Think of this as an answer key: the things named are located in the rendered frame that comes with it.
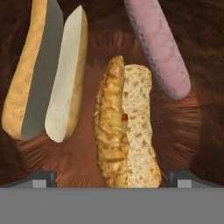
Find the brown crusty bread bun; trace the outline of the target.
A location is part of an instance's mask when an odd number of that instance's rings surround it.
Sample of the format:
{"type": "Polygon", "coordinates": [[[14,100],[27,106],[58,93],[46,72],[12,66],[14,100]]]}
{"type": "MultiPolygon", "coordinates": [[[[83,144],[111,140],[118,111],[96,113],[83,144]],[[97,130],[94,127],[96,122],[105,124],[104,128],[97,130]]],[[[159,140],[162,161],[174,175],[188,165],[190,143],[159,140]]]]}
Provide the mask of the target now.
{"type": "Polygon", "coordinates": [[[158,188],[162,177],[153,149],[151,71],[114,57],[100,83],[94,106],[97,163],[107,185],[158,188]]]}

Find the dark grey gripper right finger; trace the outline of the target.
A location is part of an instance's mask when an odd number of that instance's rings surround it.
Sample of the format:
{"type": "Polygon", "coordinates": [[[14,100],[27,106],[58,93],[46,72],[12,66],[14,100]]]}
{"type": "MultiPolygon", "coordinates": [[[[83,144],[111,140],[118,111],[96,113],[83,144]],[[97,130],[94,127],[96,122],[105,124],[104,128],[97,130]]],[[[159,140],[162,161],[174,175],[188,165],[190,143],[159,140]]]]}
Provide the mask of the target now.
{"type": "Polygon", "coordinates": [[[169,174],[170,187],[176,188],[207,188],[217,185],[195,176],[190,171],[171,171],[169,174]]]}

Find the pale split hot dog bun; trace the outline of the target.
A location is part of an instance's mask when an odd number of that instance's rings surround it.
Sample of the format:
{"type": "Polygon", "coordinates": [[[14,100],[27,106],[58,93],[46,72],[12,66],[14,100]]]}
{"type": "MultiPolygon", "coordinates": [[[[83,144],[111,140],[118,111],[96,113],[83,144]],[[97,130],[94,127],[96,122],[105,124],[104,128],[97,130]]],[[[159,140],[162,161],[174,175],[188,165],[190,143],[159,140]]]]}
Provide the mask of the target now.
{"type": "Polygon", "coordinates": [[[32,0],[30,27],[3,104],[2,127],[13,139],[41,131],[56,143],[75,131],[88,53],[82,6],[63,18],[57,0],[32,0]]]}

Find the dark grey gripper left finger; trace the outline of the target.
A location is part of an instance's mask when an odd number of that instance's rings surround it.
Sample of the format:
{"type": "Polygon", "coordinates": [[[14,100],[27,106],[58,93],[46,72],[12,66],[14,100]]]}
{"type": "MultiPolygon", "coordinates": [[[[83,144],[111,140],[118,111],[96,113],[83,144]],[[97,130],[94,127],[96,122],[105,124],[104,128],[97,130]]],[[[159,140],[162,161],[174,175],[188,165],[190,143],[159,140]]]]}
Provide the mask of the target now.
{"type": "Polygon", "coordinates": [[[53,188],[56,186],[55,171],[35,171],[27,178],[9,183],[8,187],[21,188],[53,188]]]}

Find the pink sausage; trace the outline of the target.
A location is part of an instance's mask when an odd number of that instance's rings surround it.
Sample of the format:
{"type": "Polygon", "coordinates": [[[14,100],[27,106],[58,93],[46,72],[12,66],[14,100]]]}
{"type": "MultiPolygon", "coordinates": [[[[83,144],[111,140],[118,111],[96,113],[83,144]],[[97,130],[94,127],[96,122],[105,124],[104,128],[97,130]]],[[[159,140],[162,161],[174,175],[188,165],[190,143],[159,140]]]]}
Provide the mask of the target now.
{"type": "Polygon", "coordinates": [[[185,62],[158,0],[123,0],[152,73],[174,100],[185,98],[191,81],[185,62]]]}

